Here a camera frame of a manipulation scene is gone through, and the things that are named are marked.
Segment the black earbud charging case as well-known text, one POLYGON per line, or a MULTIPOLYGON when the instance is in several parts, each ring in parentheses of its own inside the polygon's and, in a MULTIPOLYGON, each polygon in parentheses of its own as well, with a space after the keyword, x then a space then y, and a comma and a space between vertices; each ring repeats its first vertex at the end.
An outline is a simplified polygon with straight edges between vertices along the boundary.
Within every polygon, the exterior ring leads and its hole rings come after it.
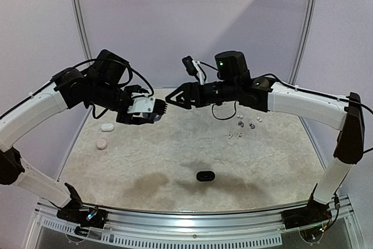
POLYGON ((215 179, 216 175, 213 171, 199 171, 196 174, 196 179, 200 182, 211 182, 215 179))

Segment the purple earbud charging case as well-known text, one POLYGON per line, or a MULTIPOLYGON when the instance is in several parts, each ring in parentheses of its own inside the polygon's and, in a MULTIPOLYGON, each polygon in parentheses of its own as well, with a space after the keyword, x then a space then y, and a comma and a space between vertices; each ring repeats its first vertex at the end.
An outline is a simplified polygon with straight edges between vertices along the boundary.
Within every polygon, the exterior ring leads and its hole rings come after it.
POLYGON ((156 113, 142 113, 142 118, 140 119, 140 124, 154 124, 160 121, 162 115, 156 113))

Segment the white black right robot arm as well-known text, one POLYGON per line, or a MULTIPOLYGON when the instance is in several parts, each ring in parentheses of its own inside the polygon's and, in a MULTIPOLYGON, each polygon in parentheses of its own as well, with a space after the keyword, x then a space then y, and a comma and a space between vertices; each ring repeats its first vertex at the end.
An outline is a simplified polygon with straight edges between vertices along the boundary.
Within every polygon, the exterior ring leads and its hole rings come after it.
POLYGON ((325 222, 318 231, 327 231, 336 221, 329 209, 330 201, 339 206, 337 191, 351 168, 364 155, 365 124, 360 96, 315 92, 297 85, 289 85, 276 75, 268 73, 252 78, 245 55, 241 51, 223 51, 214 57, 218 80, 205 82, 200 61, 187 56, 182 63, 197 82, 183 83, 166 101, 190 110, 206 106, 220 106, 234 101, 239 105, 264 113, 284 113, 302 121, 313 121, 328 126, 339 134, 333 158, 311 192, 305 206, 281 213, 286 229, 309 227, 325 222))

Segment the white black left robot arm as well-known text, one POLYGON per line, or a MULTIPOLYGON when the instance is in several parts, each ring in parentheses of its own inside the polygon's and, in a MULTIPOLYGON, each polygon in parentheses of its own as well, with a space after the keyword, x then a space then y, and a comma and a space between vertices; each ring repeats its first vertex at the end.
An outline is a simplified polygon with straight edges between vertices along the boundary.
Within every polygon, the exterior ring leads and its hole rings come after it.
POLYGON ((166 104, 154 96, 151 86, 143 88, 122 82, 127 73, 137 74, 130 63, 108 50, 55 74, 47 83, 1 115, 1 184, 14 185, 48 200, 57 217, 80 227, 102 229, 108 213, 99 206, 84 206, 78 192, 33 167, 15 148, 29 132, 47 142, 57 137, 57 125, 48 125, 53 116, 80 104, 116 113, 126 125, 151 124, 163 115, 166 104))

